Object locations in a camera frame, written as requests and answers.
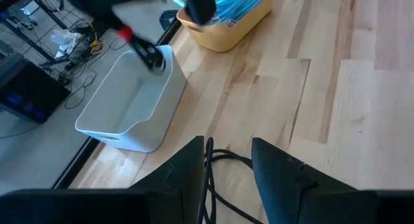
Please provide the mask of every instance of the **white plastic bin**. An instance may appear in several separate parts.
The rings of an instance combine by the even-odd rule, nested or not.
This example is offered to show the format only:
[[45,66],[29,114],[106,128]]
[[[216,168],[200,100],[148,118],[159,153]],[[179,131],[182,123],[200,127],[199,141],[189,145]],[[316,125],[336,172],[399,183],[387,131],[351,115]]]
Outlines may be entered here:
[[170,46],[160,46],[166,69],[153,76],[133,51],[115,62],[75,128],[116,148],[157,149],[179,103],[186,78]]

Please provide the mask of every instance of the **yellow basket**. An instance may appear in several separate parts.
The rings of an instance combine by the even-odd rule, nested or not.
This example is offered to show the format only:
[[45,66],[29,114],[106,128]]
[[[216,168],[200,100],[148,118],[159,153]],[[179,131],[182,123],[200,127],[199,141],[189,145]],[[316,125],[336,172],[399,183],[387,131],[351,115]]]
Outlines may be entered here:
[[227,23],[200,27],[191,21],[183,8],[177,13],[177,19],[186,27],[196,43],[216,52],[226,52],[234,48],[271,10],[272,0],[262,0],[232,27]]

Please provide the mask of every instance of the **computer tower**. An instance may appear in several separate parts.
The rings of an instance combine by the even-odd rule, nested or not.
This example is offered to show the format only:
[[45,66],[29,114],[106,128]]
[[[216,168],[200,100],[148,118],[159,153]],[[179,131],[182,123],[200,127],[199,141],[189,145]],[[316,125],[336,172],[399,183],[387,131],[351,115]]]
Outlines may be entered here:
[[69,94],[62,84],[19,53],[0,62],[0,108],[15,116],[43,123]]

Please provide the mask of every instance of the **wooden floor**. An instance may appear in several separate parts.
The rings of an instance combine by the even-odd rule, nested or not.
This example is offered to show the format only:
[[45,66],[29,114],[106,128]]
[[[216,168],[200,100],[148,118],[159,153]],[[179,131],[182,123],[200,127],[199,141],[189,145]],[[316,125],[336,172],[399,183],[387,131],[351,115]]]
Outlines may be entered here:
[[[230,52],[171,42],[188,85],[162,146],[100,146],[72,187],[128,187],[196,135],[250,157],[262,137],[357,188],[414,188],[414,0],[274,0]],[[267,222],[252,172],[218,162],[216,187]],[[219,223],[248,223],[221,204]]]

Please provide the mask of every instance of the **gray concrete floor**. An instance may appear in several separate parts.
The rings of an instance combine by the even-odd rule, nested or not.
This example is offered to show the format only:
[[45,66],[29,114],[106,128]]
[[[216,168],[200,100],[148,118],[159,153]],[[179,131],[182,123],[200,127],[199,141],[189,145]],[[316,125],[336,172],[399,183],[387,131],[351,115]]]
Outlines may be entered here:
[[[155,42],[164,32],[158,22],[158,17],[163,10],[168,9],[177,9],[177,6],[171,1],[163,3],[160,0],[118,6],[116,7],[116,13],[126,23],[129,23],[135,32]],[[83,16],[68,3],[65,5],[65,10],[56,13],[56,15],[66,25],[74,23],[79,17]],[[58,46],[50,41],[50,35],[52,29],[60,29],[60,27],[41,9],[34,12],[31,17],[39,25],[33,31],[25,30],[24,33],[38,45],[44,47],[47,52],[55,55]],[[109,30],[102,40],[109,44],[116,38],[116,34]],[[11,33],[4,25],[0,25],[0,39],[35,64],[39,65],[46,62],[44,57]],[[123,42],[117,40],[113,47],[116,48],[122,44]],[[97,77],[94,83],[85,90],[85,100],[77,108],[65,109],[61,106],[46,123],[34,130],[17,137],[0,139],[0,194],[20,188],[50,188],[53,185],[60,173],[87,140],[86,135],[75,130],[74,123],[76,119],[117,57],[126,50],[129,50],[128,46],[119,50],[109,49],[104,56],[90,67],[97,72]],[[57,69],[63,69],[63,67],[64,64],[55,66]],[[86,70],[81,77],[73,81],[72,90],[81,86],[86,77],[92,73],[91,70]],[[68,105],[71,106],[79,102],[82,96],[82,91],[76,93],[69,100]],[[6,111],[0,112],[0,123],[0,138],[21,133],[36,126],[33,123],[18,119]]]

